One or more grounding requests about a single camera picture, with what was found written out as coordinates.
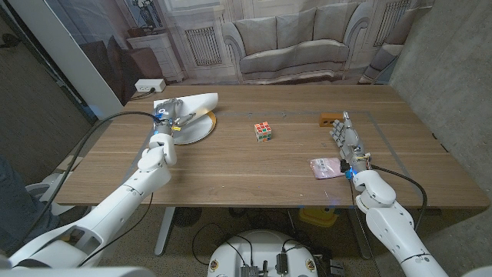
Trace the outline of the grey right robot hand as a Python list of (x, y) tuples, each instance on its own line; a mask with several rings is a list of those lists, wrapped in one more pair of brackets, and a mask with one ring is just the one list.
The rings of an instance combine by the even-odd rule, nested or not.
[(335, 120), (330, 135), (340, 149), (341, 158), (357, 174), (371, 167), (370, 155), (365, 151), (364, 143), (355, 130), (348, 112), (342, 113), (343, 120)]

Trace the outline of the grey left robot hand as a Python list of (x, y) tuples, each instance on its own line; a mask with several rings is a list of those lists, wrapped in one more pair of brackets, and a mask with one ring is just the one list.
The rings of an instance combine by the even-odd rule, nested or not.
[(158, 104), (155, 107), (154, 114), (158, 122), (154, 124), (154, 134), (163, 133), (171, 135), (174, 130), (180, 130), (182, 126), (190, 122), (195, 113), (179, 115), (184, 101), (177, 98), (171, 98)]

